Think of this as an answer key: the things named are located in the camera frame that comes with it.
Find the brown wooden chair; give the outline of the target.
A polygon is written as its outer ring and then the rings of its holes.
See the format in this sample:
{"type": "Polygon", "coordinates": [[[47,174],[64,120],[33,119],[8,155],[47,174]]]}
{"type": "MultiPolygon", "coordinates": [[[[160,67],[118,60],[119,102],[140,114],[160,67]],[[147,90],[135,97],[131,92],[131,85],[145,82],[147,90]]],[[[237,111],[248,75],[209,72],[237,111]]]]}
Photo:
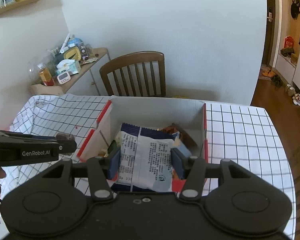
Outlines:
{"type": "Polygon", "coordinates": [[[138,51],[110,60],[100,69],[109,96],[166,96],[165,55],[138,51]]]}

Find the white checked tablecloth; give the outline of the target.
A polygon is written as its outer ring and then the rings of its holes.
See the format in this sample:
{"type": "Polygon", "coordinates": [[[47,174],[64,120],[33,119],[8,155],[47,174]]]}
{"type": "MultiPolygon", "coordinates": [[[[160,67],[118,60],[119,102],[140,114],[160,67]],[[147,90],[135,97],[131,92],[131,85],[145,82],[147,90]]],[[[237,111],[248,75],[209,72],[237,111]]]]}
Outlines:
{"type": "Polygon", "coordinates": [[[1,215],[8,239],[293,239],[293,177],[281,140],[262,108],[206,104],[207,159],[202,197],[180,192],[90,195],[78,152],[97,127],[107,96],[33,96],[11,131],[75,136],[77,149],[57,161],[8,167],[1,215]]]}

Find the wooden side cabinet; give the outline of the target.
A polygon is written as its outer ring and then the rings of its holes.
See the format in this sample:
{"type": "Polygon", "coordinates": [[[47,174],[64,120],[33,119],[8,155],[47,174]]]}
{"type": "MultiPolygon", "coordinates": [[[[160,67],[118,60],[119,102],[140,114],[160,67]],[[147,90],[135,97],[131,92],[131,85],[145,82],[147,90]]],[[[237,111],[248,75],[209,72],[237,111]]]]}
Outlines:
{"type": "Polygon", "coordinates": [[[45,86],[40,83],[30,85],[32,95],[64,95],[72,93],[75,95],[101,95],[97,84],[100,84],[99,69],[110,60],[107,48],[93,48],[92,57],[94,62],[84,63],[80,71],[72,76],[67,75],[66,83],[61,84],[58,80],[54,86],[45,86]]]}

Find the green snack packet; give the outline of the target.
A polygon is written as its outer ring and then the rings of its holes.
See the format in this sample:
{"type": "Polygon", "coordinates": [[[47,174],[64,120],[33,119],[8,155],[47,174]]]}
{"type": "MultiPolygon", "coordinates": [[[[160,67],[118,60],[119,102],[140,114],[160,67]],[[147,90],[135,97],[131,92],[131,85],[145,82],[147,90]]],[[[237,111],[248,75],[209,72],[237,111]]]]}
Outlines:
{"type": "Polygon", "coordinates": [[[111,152],[113,150],[115,150],[116,148],[117,148],[117,142],[116,142],[116,140],[113,140],[107,149],[108,154],[111,154],[111,152]]]}

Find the wooden wall shelf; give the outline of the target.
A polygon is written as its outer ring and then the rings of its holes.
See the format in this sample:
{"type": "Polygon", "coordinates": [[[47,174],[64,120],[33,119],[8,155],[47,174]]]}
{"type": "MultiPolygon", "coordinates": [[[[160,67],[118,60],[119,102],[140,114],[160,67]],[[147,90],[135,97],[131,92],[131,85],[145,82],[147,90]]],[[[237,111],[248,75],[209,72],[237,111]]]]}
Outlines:
{"type": "Polygon", "coordinates": [[[3,13],[6,13],[8,11],[17,9],[19,7],[23,7],[23,6],[31,4],[31,3],[36,3],[38,1],[39,0],[22,0],[19,2],[10,3],[10,4],[6,5],[5,7],[0,8],[0,15],[2,15],[3,13]]]}

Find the white blue snack bag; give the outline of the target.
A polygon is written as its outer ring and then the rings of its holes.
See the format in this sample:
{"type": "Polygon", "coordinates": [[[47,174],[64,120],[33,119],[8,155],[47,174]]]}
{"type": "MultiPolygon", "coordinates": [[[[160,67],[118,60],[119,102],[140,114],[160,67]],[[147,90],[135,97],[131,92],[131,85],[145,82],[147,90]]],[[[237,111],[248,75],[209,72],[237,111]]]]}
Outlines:
{"type": "Polygon", "coordinates": [[[175,139],[159,130],[122,123],[119,170],[111,188],[115,192],[171,192],[175,139]]]}

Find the yellow clock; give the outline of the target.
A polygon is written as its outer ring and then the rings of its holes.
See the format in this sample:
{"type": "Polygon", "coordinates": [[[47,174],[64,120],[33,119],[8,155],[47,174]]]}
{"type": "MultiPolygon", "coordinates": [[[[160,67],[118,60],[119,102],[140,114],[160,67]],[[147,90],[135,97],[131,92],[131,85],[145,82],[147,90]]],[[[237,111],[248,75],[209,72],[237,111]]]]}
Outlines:
{"type": "Polygon", "coordinates": [[[81,51],[78,46],[72,47],[63,54],[64,59],[81,61],[81,51]]]}

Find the light blue cookie packet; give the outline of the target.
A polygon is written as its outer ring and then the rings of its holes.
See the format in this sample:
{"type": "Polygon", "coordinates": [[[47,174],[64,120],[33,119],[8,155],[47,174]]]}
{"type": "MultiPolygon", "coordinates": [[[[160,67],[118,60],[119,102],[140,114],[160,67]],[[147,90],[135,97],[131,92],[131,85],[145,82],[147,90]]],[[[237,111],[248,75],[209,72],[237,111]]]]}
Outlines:
{"type": "Polygon", "coordinates": [[[190,150],[184,145],[184,143],[179,138],[175,139],[173,143],[173,148],[178,149],[187,158],[192,155],[190,150]]]}

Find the dark wrapped small candy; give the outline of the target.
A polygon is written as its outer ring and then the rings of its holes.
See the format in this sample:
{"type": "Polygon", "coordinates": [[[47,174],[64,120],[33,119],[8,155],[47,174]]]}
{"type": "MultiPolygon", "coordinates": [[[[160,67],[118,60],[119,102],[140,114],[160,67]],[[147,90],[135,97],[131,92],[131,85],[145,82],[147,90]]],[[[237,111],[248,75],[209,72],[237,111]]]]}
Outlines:
{"type": "Polygon", "coordinates": [[[57,140],[73,140],[75,141],[75,136],[69,133],[57,133],[55,135],[57,140]]]}

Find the tissue pack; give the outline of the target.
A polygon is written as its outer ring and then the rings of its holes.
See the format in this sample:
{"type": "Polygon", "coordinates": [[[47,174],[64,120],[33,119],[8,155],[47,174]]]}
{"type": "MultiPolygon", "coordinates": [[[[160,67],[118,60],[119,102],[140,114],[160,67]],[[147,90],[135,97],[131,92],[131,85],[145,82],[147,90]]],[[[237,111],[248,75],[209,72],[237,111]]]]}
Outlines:
{"type": "Polygon", "coordinates": [[[70,75],[78,74],[81,71],[81,66],[78,61],[71,59],[64,59],[59,64],[57,64],[57,75],[63,72],[68,72],[70,75]]]}

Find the pink digital timer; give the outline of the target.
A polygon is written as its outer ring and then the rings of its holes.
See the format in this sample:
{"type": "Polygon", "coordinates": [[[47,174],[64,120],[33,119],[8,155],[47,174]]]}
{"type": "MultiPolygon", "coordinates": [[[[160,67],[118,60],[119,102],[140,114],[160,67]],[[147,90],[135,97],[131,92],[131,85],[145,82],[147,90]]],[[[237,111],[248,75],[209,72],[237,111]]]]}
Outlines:
{"type": "Polygon", "coordinates": [[[57,76],[57,81],[60,85],[63,85],[71,80],[69,72],[62,72],[57,76]]]}

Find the red cardboard box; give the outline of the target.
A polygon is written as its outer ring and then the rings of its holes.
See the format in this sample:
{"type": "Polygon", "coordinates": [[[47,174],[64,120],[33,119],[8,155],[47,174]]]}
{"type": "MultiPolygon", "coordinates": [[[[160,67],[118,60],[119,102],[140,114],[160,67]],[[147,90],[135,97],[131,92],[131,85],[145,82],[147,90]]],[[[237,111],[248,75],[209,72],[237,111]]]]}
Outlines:
{"type": "MultiPolygon", "coordinates": [[[[206,104],[191,99],[112,97],[97,119],[97,127],[85,139],[78,157],[87,161],[107,150],[119,138],[122,123],[159,130],[172,123],[181,126],[197,143],[192,156],[207,159],[206,104]]],[[[186,180],[179,179],[173,168],[172,191],[180,192],[186,180]]]]}

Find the orange drink bottle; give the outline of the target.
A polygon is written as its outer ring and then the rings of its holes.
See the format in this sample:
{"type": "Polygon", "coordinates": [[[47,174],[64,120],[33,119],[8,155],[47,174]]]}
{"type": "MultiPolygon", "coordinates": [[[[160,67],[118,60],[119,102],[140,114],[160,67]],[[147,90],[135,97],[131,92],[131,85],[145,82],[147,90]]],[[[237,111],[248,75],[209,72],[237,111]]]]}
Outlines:
{"type": "Polygon", "coordinates": [[[43,63],[38,64],[38,69],[39,69],[39,76],[45,86],[54,86],[55,82],[54,79],[47,68],[47,66],[43,63]]]}

